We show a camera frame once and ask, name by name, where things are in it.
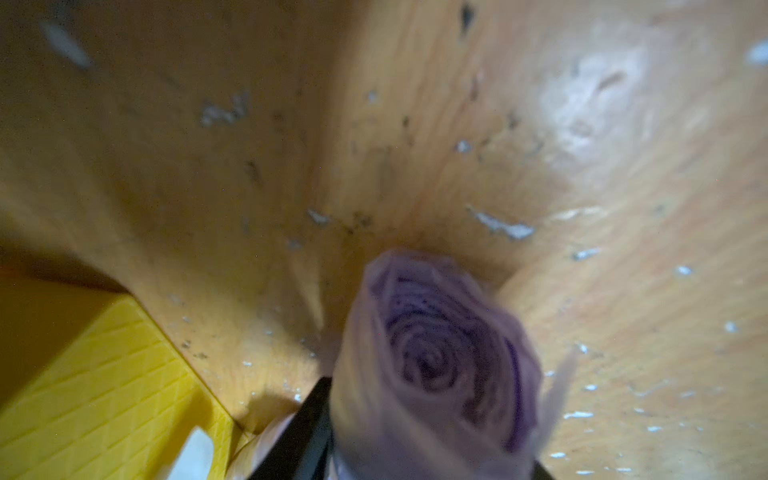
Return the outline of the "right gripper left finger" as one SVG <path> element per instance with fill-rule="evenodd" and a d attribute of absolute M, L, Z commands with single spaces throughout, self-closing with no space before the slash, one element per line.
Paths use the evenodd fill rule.
<path fill-rule="evenodd" d="M 321 480 L 333 448 L 331 377 L 320 378 L 249 480 Z"/>

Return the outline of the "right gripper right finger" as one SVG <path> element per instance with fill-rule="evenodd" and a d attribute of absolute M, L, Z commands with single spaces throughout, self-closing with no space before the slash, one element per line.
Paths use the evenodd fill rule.
<path fill-rule="evenodd" d="M 532 480 L 555 480 L 552 474 L 538 461 L 534 462 Z"/>

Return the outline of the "yellow bottom drawer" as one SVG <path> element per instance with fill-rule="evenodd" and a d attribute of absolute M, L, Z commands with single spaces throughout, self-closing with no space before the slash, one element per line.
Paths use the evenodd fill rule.
<path fill-rule="evenodd" d="M 1 475 L 157 479 L 195 428 L 225 476 L 247 435 L 129 295 L 1 282 Z"/>

